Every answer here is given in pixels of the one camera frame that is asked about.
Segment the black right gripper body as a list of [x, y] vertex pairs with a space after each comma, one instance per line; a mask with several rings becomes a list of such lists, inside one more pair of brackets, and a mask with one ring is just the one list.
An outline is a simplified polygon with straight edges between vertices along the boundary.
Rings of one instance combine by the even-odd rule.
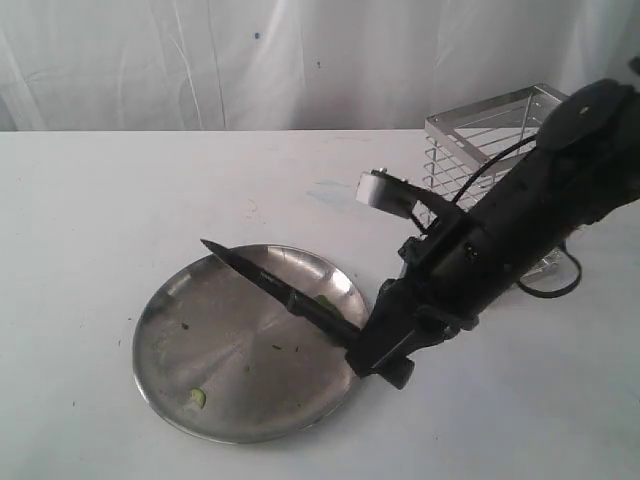
[[405, 273], [381, 295], [415, 298], [425, 334], [420, 348], [473, 329], [481, 311], [515, 281], [514, 235], [511, 204], [478, 204], [438, 216], [423, 239], [406, 242]]

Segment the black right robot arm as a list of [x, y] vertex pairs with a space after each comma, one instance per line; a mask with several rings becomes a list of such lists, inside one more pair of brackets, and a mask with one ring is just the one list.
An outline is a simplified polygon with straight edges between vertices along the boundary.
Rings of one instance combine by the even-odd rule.
[[400, 249], [402, 275], [383, 285], [346, 360], [359, 377], [406, 384], [410, 355], [473, 329], [480, 314], [573, 231], [639, 197], [639, 94], [611, 79], [557, 106], [535, 147], [468, 210], [380, 170], [357, 199], [405, 218], [436, 219]]

